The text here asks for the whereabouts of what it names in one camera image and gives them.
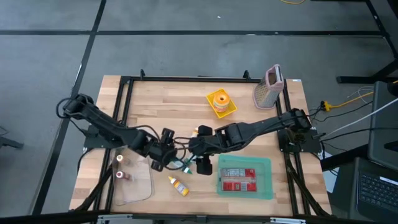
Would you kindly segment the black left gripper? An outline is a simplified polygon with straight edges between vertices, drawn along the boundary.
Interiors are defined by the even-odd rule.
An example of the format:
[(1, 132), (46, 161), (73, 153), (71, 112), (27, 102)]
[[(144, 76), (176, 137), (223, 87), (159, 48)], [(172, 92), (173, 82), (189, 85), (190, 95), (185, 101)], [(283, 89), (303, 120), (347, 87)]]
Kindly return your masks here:
[(156, 171), (163, 171), (166, 166), (176, 158), (177, 150), (175, 144), (161, 144), (160, 141), (148, 134), (138, 138), (136, 152), (143, 157), (149, 156), (152, 159), (150, 167)]

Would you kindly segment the orange toy donut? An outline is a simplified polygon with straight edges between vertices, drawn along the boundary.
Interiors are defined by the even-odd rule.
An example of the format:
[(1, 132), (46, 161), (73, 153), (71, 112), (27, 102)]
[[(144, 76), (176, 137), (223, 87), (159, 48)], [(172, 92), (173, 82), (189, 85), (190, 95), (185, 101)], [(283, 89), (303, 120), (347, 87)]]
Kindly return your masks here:
[(213, 106), (217, 108), (228, 107), (230, 102), (229, 95), (225, 92), (217, 92), (213, 98)]

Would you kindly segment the red printed package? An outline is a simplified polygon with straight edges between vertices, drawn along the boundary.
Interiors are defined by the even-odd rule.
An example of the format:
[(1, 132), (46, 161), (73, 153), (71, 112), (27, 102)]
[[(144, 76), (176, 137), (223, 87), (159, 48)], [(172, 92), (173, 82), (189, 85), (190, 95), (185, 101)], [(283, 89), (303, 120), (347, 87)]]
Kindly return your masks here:
[(227, 192), (256, 192), (257, 177), (255, 169), (221, 169), (221, 190)]

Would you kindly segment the clear plastic container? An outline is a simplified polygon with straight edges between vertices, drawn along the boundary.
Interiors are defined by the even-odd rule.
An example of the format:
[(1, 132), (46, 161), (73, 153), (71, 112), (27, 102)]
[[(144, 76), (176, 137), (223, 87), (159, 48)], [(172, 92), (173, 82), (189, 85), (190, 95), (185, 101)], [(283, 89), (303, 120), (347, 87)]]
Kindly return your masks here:
[[(131, 163), (121, 164), (116, 160), (116, 156), (122, 154)], [(150, 160), (142, 157), (127, 146), (113, 149), (113, 202), (121, 206), (133, 202), (146, 200), (152, 196), (152, 172), (150, 170)], [(123, 171), (131, 175), (130, 180), (118, 179), (117, 171)]]

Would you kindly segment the yellow plastic basket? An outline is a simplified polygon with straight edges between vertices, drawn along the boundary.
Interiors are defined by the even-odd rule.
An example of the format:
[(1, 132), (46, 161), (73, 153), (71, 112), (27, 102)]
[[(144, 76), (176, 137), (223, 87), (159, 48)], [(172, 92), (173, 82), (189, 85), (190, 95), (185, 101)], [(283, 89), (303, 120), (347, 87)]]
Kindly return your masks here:
[(230, 96), (229, 96), (229, 98), (230, 98), (230, 102), (229, 102), (229, 105), (228, 105), (228, 111), (229, 111), (229, 113), (223, 113), (223, 114), (216, 113), (215, 107), (213, 106), (213, 98), (214, 98), (214, 95), (215, 95), (217, 92), (225, 92), (225, 93), (227, 93), (223, 88), (220, 88), (219, 90), (216, 90), (216, 91), (214, 91), (213, 93), (207, 94), (207, 95), (206, 95), (206, 99), (207, 99), (208, 103), (210, 104), (212, 110), (215, 112), (217, 118), (221, 119), (221, 118), (224, 118), (225, 116), (227, 116), (227, 115), (229, 115), (229, 114), (235, 112), (235, 111), (237, 110), (237, 107), (236, 107), (236, 105), (234, 104), (233, 100), (232, 100), (232, 99), (230, 98)]

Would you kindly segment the pink metal box grater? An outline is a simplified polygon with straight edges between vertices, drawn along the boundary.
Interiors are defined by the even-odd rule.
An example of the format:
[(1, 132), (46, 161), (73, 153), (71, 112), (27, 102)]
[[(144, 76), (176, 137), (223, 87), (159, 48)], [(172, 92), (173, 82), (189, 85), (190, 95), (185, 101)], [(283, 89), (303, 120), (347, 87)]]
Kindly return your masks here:
[(260, 83), (253, 89), (252, 97), (256, 108), (261, 110), (272, 109), (283, 89), (284, 78), (280, 65), (275, 64), (267, 70)]

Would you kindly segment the black crossbar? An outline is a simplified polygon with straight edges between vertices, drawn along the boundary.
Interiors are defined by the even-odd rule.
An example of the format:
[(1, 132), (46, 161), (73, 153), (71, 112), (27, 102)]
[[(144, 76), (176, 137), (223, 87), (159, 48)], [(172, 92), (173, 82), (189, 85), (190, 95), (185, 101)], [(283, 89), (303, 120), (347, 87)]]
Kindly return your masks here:
[[(0, 224), (82, 224), (96, 222), (99, 215), (108, 215), (106, 210), (95, 211), (72, 211), (66, 213), (49, 213), (40, 215), (26, 215), (19, 217), (0, 218)], [(113, 213), (113, 214), (132, 214), (129, 220), (180, 220), (183, 222), (196, 222), (196, 215), (178, 215), (161, 213)], [(245, 216), (245, 215), (207, 215), (208, 222), (261, 222), (271, 223), (270, 217), (277, 216)], [(306, 220), (307, 224), (388, 224), (383, 222), (350, 220), (333, 216), (314, 216), (314, 215), (294, 215), (291, 217)]]

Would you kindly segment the grey chair base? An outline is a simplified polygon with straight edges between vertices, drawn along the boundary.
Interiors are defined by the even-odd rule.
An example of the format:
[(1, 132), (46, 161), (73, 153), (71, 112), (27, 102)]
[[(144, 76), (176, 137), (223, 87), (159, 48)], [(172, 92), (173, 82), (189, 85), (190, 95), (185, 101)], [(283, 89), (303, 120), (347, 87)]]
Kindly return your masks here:
[(4, 135), (7, 134), (9, 131), (6, 130), (5, 128), (3, 128), (2, 126), (0, 126), (0, 129), (2, 129), (4, 131), (4, 133), (0, 134), (0, 149), (3, 146), (4, 147), (9, 146), (9, 147), (13, 147), (13, 148), (16, 148), (16, 149), (21, 149), (24, 146), (24, 144), (21, 143), (21, 142), (17, 142), (17, 141), (14, 141), (12, 139), (5, 138)]

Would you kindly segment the black desk leg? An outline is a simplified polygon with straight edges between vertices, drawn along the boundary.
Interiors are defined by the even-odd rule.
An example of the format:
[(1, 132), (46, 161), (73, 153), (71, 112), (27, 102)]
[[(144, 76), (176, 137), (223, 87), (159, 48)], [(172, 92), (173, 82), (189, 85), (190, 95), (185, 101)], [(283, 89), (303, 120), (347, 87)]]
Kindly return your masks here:
[(366, 3), (370, 13), (372, 14), (374, 21), (381, 32), (381, 36), (387, 42), (392, 54), (393, 54), (393, 61), (382, 68), (380, 71), (376, 72), (375, 74), (368, 76), (368, 77), (354, 77), (354, 76), (338, 76), (336, 77), (337, 83), (340, 84), (373, 84), (378, 81), (382, 82), (393, 82), (395, 78), (389, 77), (390, 74), (398, 70), (398, 51), (394, 47), (392, 40), (390, 38), (389, 33), (387, 32), (386, 28), (384, 27), (376, 9), (372, 5), (370, 0), (364, 0)]

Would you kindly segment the dark grey laptop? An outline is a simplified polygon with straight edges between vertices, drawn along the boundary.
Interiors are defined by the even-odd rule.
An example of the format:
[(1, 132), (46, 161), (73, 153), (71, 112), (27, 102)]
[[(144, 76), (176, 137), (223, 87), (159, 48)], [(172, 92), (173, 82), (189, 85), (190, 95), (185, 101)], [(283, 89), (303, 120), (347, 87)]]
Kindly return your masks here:
[(398, 172), (357, 157), (339, 167), (330, 202), (352, 220), (398, 224)]

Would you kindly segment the grey computer case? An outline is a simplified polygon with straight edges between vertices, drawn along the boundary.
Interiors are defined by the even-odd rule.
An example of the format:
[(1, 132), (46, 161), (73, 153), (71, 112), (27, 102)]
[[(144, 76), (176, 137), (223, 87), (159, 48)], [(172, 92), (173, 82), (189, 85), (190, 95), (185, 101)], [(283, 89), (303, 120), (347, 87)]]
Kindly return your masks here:
[(374, 84), (372, 112), (368, 157), (398, 171), (398, 96), (389, 92), (385, 82)]

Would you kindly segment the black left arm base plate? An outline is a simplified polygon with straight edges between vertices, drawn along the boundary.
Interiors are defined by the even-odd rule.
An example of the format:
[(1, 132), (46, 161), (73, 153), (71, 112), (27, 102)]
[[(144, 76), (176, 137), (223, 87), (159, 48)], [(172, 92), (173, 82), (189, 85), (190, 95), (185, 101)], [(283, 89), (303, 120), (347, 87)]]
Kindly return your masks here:
[(87, 148), (116, 148), (124, 145), (119, 132), (126, 129), (125, 126), (95, 126), (90, 124), (85, 132), (84, 147)]

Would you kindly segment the black aluminium table frame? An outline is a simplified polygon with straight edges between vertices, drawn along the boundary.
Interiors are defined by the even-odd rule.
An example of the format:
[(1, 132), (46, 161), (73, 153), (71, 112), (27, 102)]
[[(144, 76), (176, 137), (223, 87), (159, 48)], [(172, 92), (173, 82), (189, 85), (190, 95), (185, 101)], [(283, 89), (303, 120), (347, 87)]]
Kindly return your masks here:
[[(259, 110), (252, 102), (252, 78), (209, 77), (130, 77), (124, 85), (122, 76), (106, 75), (97, 97), (97, 105), (111, 114), (117, 99), (129, 100), (127, 124), (146, 124), (154, 130), (169, 128), (177, 136), (190, 136), (199, 125), (218, 128), (232, 122), (255, 122), (276, 115), (276, 110)], [(206, 95), (223, 88), (237, 110), (224, 118), (217, 118)], [(188, 188), (187, 196), (180, 195), (169, 183), (169, 170), (153, 172), (153, 194), (150, 198), (126, 205), (112, 205), (112, 213), (161, 213), (178, 215), (245, 215), (292, 216), (292, 204), (285, 171), (284, 156), (279, 150), (275, 134), (259, 136), (240, 156), (266, 157), (272, 162), (272, 200), (221, 197), (216, 192), (216, 176), (174, 172)]]

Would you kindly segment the silver metal bracket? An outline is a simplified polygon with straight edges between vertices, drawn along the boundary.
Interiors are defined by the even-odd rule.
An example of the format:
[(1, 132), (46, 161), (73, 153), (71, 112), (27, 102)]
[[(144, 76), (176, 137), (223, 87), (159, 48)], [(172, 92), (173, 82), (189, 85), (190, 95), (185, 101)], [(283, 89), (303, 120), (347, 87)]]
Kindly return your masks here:
[(128, 220), (132, 219), (132, 214), (108, 214), (99, 215), (96, 224), (109, 224), (110, 221)]
[(277, 224), (307, 224), (306, 220), (296, 219), (296, 218), (277, 218), (277, 217), (270, 217), (271, 223)]

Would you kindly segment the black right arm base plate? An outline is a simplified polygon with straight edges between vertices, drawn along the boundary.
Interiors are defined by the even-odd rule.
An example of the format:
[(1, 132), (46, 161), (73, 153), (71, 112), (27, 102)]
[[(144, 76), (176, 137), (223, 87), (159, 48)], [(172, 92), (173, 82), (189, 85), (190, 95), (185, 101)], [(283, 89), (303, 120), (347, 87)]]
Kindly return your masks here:
[(315, 128), (293, 132), (282, 129), (277, 132), (279, 148), (282, 152), (321, 152), (320, 138)]

